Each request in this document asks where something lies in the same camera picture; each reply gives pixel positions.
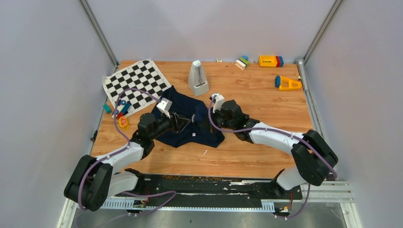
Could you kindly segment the navy blue garment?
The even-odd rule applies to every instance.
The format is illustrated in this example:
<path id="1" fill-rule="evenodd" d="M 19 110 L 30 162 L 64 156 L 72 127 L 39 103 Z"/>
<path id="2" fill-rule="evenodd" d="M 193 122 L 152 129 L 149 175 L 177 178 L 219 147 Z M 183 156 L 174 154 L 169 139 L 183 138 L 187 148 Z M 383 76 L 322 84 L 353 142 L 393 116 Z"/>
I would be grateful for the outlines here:
<path id="1" fill-rule="evenodd" d="M 180 133 L 174 133 L 167 131 L 156 140 L 164 144 L 178 148 L 187 143 L 198 143 L 210 147 L 218 147 L 225 139 L 222 132 L 211 132 L 207 123 L 208 108 L 201 100 L 183 95 L 176 91 L 174 86 L 171 86 L 165 90 L 161 98 L 166 98 L 172 101 L 171 111 L 177 114 L 186 116 L 191 119 L 195 114 L 194 122 L 186 126 L 186 128 Z"/>

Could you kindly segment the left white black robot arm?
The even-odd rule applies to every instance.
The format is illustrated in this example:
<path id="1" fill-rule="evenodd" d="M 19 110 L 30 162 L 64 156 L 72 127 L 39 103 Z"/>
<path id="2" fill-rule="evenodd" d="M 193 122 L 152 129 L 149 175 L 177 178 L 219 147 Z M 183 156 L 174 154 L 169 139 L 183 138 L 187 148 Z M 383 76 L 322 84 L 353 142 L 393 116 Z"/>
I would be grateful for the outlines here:
<path id="1" fill-rule="evenodd" d="M 182 132 L 191 120 L 175 112 L 156 118 L 152 113 L 141 115 L 137 130 L 127 145 L 102 156 L 84 155 L 78 161 L 64 196 L 81 207 L 98 210 L 111 196 L 129 191 L 134 196 L 145 192 L 145 182 L 127 165 L 147 157 L 154 148 L 154 139 L 165 132 Z"/>

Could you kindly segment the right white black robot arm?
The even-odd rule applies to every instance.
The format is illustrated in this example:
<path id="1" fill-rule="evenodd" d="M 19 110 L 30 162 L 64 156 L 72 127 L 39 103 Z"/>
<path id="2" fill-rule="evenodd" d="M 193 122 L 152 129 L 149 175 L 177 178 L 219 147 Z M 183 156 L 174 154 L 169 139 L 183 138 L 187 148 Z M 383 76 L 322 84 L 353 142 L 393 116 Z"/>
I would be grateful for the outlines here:
<path id="1" fill-rule="evenodd" d="M 212 129 L 292 156 L 294 167 L 281 170 L 270 183 L 275 197 L 284 198 L 292 188 L 305 183 L 320 186 L 329 174 L 337 175 L 334 167 L 338 157 L 317 131 L 281 130 L 250 118 L 234 100 L 225 101 L 220 94 L 213 94 L 210 100 L 208 119 Z"/>

